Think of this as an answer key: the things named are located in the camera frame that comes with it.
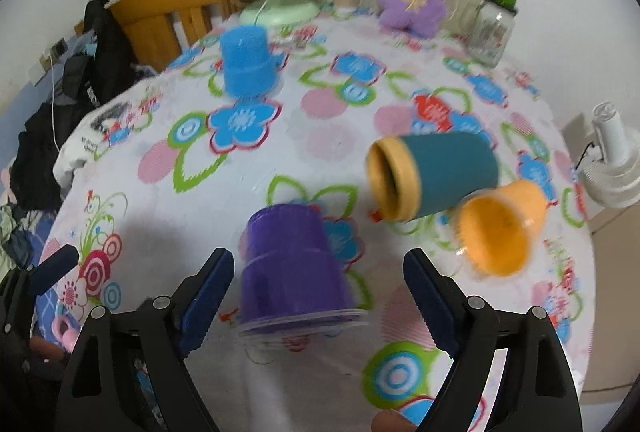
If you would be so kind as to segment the person's hand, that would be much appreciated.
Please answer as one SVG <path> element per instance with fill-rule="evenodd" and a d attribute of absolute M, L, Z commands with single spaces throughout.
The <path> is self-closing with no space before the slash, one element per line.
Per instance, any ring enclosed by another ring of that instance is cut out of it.
<path fill-rule="evenodd" d="M 399 412 L 385 409 L 378 412 L 371 421 L 371 432 L 416 432 L 416 425 Z"/>

